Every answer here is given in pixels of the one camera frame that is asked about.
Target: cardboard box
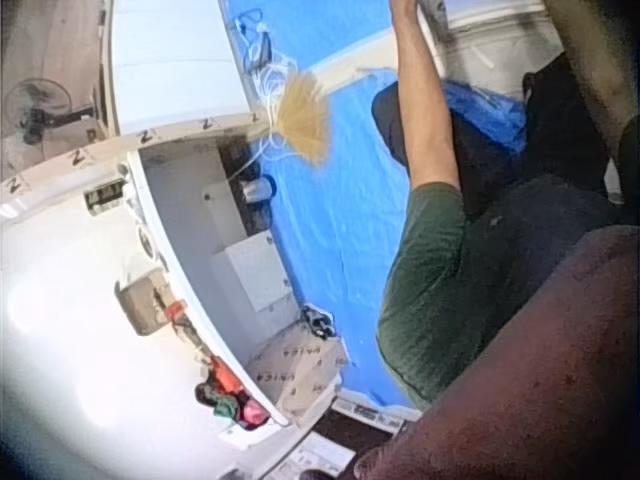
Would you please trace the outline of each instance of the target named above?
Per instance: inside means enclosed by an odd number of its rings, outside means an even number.
[[[298,322],[253,358],[248,373],[290,420],[302,416],[347,365],[341,338],[322,340]]]

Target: blue tarp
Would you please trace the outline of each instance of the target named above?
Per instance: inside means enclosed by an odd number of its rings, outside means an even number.
[[[274,47],[302,69],[389,26],[387,0],[233,0],[231,7],[234,15],[260,7]],[[263,160],[262,167],[278,185],[273,231],[296,293],[333,313],[345,339],[352,360],[345,386],[381,405],[409,405],[382,365],[375,341],[409,190],[405,170],[390,157],[370,113],[375,94],[393,81],[393,73],[378,72],[331,96],[332,145],[323,167],[296,157]],[[522,149],[520,104],[455,84],[446,93],[452,108],[480,130],[514,151]]]

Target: paper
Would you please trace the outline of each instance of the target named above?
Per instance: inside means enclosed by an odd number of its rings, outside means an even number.
[[[333,477],[342,473],[356,452],[311,432],[266,479],[297,480],[305,470],[321,470]]]

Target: pink object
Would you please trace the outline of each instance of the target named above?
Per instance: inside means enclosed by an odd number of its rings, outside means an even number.
[[[262,425],[269,419],[269,413],[254,399],[250,399],[242,409],[242,418],[251,425]]]

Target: red object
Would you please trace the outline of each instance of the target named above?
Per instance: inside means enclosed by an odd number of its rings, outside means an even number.
[[[239,393],[244,391],[244,385],[227,365],[218,357],[213,357],[213,372],[218,384],[226,393]]]

